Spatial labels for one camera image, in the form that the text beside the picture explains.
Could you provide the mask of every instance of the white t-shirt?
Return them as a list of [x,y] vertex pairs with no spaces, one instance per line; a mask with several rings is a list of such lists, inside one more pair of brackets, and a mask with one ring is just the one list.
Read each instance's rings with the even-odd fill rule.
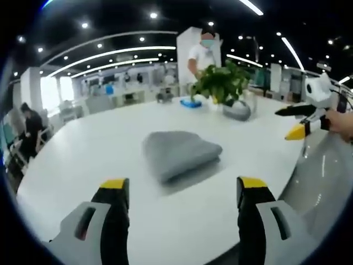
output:
[[[211,49],[203,47],[201,44],[197,44],[193,46],[189,52],[189,59],[196,60],[197,70],[204,70],[208,68],[210,65],[216,64],[216,59],[213,55]],[[194,76],[192,82],[196,82],[196,77]]]

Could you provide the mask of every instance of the green leaves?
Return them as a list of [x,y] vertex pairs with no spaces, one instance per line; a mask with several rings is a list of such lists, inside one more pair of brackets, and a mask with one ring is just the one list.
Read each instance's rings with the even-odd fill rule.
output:
[[196,91],[206,98],[213,96],[222,104],[228,99],[238,100],[243,89],[247,88],[249,79],[250,74],[230,60],[226,61],[225,67],[211,65],[202,71],[200,80],[192,88],[191,100],[194,100]]

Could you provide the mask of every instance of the face mask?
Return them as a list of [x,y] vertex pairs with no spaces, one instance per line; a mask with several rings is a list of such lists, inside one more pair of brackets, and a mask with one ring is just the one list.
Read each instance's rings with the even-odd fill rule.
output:
[[202,40],[201,44],[203,45],[203,47],[206,48],[211,48],[213,46],[214,40]]

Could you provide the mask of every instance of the desk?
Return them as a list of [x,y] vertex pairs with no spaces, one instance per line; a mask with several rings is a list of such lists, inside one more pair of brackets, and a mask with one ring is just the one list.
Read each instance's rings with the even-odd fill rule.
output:
[[[275,116],[284,104],[258,98],[258,116],[242,123],[173,99],[132,105],[68,123],[31,163],[18,203],[41,240],[53,239],[61,220],[90,201],[107,179],[130,179],[128,254],[131,264],[203,265],[239,242],[236,179],[263,179],[276,198],[303,147],[285,141],[296,121]],[[186,130],[220,144],[212,176],[166,188],[147,170],[142,141],[153,131]]]

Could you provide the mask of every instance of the person in black clothing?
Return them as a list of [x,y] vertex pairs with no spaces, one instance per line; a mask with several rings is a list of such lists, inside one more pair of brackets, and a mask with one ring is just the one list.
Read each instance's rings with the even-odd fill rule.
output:
[[21,147],[19,151],[22,153],[24,158],[29,161],[30,157],[36,157],[39,148],[39,134],[41,131],[45,130],[40,115],[34,110],[30,109],[27,103],[23,103],[21,106],[21,111],[26,118],[26,129],[20,135],[20,140],[22,140]]

